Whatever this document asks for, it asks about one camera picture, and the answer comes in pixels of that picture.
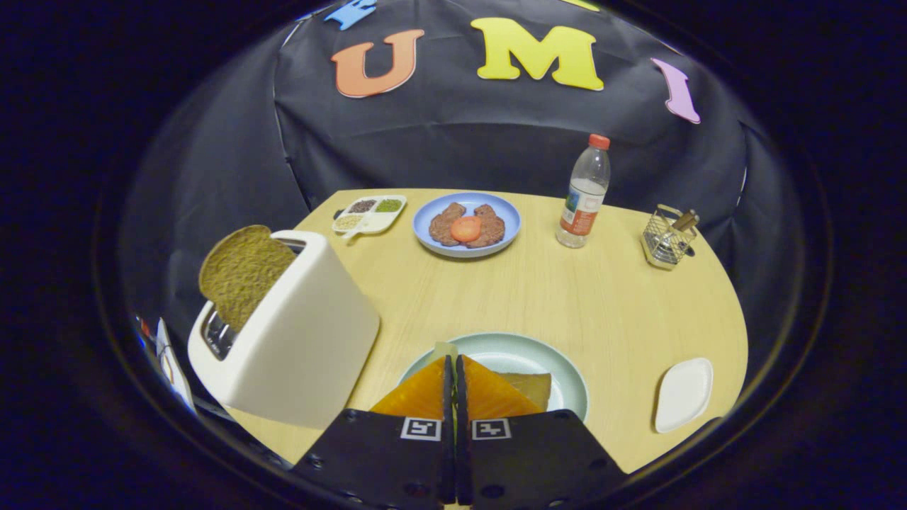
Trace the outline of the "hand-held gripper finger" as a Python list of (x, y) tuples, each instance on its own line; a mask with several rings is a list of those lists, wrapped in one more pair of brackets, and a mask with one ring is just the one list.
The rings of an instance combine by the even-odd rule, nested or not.
[(609, 506), (628, 475), (571, 410), (473, 419), (456, 361), (456, 501), (473, 509)]
[(441, 509), (456, 501), (451, 357), (441, 362), (440, 419), (345, 409), (293, 475), (353, 509)]

